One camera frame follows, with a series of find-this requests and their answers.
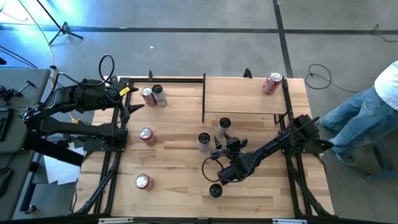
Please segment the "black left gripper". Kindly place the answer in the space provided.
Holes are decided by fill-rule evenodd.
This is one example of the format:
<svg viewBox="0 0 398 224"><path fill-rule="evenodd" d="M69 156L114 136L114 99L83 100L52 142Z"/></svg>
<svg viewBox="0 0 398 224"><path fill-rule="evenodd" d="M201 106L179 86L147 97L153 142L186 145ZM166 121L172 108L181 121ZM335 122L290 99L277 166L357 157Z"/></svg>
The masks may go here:
<svg viewBox="0 0 398 224"><path fill-rule="evenodd" d="M122 108L123 104L123 95L120 94L122 90L127 87L125 83L120 82L106 82L105 87L105 108ZM129 93L138 91L139 89L133 86L129 87ZM125 106L125 117L130 117L130 115L143 108L144 104L139 105L127 105Z"/></svg>

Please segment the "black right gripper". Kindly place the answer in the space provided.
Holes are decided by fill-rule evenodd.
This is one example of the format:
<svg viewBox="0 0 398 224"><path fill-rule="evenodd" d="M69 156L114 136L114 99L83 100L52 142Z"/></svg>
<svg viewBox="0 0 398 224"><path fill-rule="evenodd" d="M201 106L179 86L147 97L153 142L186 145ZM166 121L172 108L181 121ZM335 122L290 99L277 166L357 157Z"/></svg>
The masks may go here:
<svg viewBox="0 0 398 224"><path fill-rule="evenodd" d="M228 159L235 159L240 154L242 154L241 149L246 147L248 144L247 138L239 139L237 137L231 137L227 133L224 133L224 137L226 139L226 149L224 152L224 156ZM218 140L216 136L214 136L215 147L217 150L222 150L222 143Z"/></svg>

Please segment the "red Coca-Cola can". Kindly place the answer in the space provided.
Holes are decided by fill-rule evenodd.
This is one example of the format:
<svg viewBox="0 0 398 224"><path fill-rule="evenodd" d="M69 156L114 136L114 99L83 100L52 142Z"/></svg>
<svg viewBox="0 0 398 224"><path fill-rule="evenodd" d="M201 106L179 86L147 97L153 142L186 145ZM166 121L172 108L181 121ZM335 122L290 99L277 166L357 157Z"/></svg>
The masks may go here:
<svg viewBox="0 0 398 224"><path fill-rule="evenodd" d="M278 72L268 74L263 86L262 92L265 95L272 95L281 84L283 76Z"/></svg>
<svg viewBox="0 0 398 224"><path fill-rule="evenodd" d="M157 104L152 92L152 88L149 87L143 88L141 95L147 106L155 106Z"/></svg>

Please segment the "white Celsius can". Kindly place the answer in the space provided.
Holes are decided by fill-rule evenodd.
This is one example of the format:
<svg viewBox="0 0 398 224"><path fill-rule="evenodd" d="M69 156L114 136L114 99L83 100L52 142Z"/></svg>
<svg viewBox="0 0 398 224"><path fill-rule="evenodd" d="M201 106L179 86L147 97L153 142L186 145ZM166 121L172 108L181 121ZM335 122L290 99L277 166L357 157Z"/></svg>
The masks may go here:
<svg viewBox="0 0 398 224"><path fill-rule="evenodd" d="M225 134L231 132L231 120L229 118L221 118L218 123L218 134L219 138L223 138Z"/></svg>
<svg viewBox="0 0 398 224"><path fill-rule="evenodd" d="M198 136L198 148L201 152L208 152L210 148L210 135L208 133L200 133Z"/></svg>

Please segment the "Celsius Arctic Vibe can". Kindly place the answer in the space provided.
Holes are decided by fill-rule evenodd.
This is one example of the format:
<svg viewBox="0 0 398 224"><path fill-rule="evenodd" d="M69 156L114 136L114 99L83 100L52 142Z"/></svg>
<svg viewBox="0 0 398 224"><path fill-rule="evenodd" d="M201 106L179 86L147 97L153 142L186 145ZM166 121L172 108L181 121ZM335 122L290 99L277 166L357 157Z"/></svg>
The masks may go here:
<svg viewBox="0 0 398 224"><path fill-rule="evenodd" d="M152 93L153 93L155 101L159 107L167 106L167 100L165 97L164 89L161 85L154 85L152 87Z"/></svg>

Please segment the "red Fanta strawberry can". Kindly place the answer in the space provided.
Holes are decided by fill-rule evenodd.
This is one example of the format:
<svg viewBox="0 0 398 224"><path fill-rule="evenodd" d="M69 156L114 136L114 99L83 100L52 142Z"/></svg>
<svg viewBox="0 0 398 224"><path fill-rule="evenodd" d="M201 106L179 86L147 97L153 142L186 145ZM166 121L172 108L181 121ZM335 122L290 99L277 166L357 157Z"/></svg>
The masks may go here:
<svg viewBox="0 0 398 224"><path fill-rule="evenodd" d="M139 137L147 146L155 146L157 144L157 137L151 128L142 128L139 132Z"/></svg>

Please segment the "red soda can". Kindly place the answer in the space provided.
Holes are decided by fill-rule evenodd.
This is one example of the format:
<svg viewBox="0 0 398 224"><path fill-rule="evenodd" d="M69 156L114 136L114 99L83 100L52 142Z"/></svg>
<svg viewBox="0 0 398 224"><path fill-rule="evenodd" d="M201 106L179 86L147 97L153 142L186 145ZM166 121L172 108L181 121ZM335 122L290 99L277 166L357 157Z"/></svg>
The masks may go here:
<svg viewBox="0 0 398 224"><path fill-rule="evenodd" d="M139 174L136 177L135 185L141 190L152 190L154 187L154 180L147 174Z"/></svg>

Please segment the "black tripod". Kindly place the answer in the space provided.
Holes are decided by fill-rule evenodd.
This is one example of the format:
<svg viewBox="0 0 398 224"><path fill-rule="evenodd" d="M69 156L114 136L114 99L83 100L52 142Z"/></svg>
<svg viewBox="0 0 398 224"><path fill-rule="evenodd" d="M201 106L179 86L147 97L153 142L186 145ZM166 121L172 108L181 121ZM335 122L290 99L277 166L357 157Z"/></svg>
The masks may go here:
<svg viewBox="0 0 398 224"><path fill-rule="evenodd" d="M52 38L52 40L49 42L49 45L52 45L52 43L54 42L54 40L55 40L57 37L59 37L59 36L61 36L61 35L65 35L65 34L71 35L71 36L76 37L76 38L81 39L81 40L84 39L84 37L82 37L82 36L80 36L80 35L78 35L78 34L76 34L76 33L73 33L73 32L69 29L69 26L68 26L68 23L67 23L67 22L64 22L62 25L60 25L60 24L53 18L53 16L48 12L48 10L44 7L44 5L43 5L39 0L36 0L36 1L37 1L37 3L40 5L40 7L45 11L45 13L49 16L49 18L51 19L51 21L52 21L52 22L56 25L56 27L58 28L57 34L56 34L56 35Z"/></svg>

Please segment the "grey desk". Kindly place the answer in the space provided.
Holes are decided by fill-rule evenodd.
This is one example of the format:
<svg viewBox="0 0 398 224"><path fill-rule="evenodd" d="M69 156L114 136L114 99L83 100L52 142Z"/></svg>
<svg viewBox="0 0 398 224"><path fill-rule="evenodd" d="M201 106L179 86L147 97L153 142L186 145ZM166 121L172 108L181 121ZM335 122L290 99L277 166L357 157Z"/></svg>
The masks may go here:
<svg viewBox="0 0 398 224"><path fill-rule="evenodd" d="M38 104L47 86L49 75L48 69L0 69L1 86L17 91L23 89L22 96L13 96L7 101L0 100L0 108L14 110L6 137L0 141L0 153L13 153L22 148L27 128L19 115L27 107Z"/></svg>
<svg viewBox="0 0 398 224"><path fill-rule="evenodd" d="M23 150L18 153L0 153L0 168L12 169L12 177L6 194L0 198L0 221L13 217L25 179L30 170L34 151Z"/></svg>

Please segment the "white paper sheets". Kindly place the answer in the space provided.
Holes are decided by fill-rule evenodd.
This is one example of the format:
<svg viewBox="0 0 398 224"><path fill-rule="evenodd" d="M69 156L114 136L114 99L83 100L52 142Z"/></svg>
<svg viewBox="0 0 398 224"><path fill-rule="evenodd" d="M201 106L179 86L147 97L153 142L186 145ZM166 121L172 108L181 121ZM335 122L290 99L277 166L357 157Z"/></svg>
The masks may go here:
<svg viewBox="0 0 398 224"><path fill-rule="evenodd" d="M80 166L59 161L49 156L44 156L45 170L48 183L56 182L58 185L75 182L80 175Z"/></svg>

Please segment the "person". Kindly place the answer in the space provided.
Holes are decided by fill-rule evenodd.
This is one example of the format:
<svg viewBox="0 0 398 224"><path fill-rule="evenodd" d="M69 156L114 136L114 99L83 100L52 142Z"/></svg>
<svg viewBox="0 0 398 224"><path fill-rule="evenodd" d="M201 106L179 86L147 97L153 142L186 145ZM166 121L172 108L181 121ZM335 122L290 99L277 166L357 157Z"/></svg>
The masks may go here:
<svg viewBox="0 0 398 224"><path fill-rule="evenodd" d="M353 152L398 129L398 60L357 93L327 113L319 124L336 136L332 151L344 165L354 167Z"/></svg>

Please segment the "black computer mouse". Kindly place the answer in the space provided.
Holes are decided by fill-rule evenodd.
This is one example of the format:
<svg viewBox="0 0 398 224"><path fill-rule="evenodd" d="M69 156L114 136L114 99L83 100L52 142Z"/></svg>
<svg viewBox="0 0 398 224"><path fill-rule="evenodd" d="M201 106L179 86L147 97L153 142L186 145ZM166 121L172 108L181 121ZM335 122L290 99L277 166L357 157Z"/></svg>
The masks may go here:
<svg viewBox="0 0 398 224"><path fill-rule="evenodd" d="M11 177L12 169L8 167L0 168L0 198L6 194Z"/></svg>

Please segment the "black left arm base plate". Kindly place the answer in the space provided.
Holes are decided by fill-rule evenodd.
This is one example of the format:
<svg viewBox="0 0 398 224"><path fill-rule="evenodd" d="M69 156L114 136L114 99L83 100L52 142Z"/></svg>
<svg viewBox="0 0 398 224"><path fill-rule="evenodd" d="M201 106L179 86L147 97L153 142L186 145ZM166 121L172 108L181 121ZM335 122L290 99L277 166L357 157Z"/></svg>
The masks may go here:
<svg viewBox="0 0 398 224"><path fill-rule="evenodd" d="M127 143L128 129L124 128L116 132L114 138L96 138L85 140L84 151L122 152Z"/></svg>

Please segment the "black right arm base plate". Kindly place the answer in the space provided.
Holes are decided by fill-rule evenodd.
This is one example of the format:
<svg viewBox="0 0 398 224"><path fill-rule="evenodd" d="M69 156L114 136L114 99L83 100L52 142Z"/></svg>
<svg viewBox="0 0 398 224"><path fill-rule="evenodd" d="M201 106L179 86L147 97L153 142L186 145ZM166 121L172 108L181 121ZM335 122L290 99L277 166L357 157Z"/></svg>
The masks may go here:
<svg viewBox="0 0 398 224"><path fill-rule="evenodd" d="M320 139L317 131L310 134L299 131L288 136L287 142L282 145L281 150L286 154L319 154L333 146L332 142Z"/></svg>

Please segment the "white metal bracket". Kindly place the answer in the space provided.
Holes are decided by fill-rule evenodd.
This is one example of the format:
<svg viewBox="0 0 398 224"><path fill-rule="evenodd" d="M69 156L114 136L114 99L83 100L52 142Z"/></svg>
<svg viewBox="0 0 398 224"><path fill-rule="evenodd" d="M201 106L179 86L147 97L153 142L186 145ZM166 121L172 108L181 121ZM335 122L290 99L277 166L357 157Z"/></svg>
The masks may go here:
<svg viewBox="0 0 398 224"><path fill-rule="evenodd" d="M134 219L132 217L109 217L109 218L100 218L98 220L98 224L128 224L134 223Z"/></svg>
<svg viewBox="0 0 398 224"><path fill-rule="evenodd" d="M272 224L308 224L306 220L274 218Z"/></svg>

